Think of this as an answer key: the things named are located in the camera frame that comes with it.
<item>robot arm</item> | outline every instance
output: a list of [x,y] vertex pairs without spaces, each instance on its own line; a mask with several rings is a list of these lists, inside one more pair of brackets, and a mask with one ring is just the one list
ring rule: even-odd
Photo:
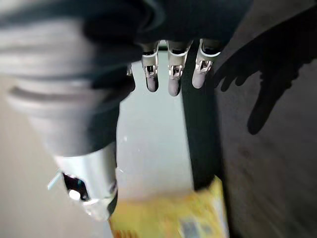
[[[167,39],[168,90],[176,96],[192,39],[209,38],[186,30],[178,38],[164,31],[166,9],[181,4],[169,2],[174,5],[163,0],[0,3],[0,72],[16,78],[8,100],[28,115],[62,171],[69,196],[98,220],[108,219],[117,201],[116,126],[119,104],[135,87],[131,63],[142,59],[147,87],[156,91],[158,41]],[[222,2],[234,10],[233,3]],[[228,28],[241,20],[250,0],[245,2]],[[165,33],[155,36],[157,28]],[[224,31],[216,47],[214,41],[201,40],[196,88],[232,33]],[[145,43],[137,45],[140,35]]]

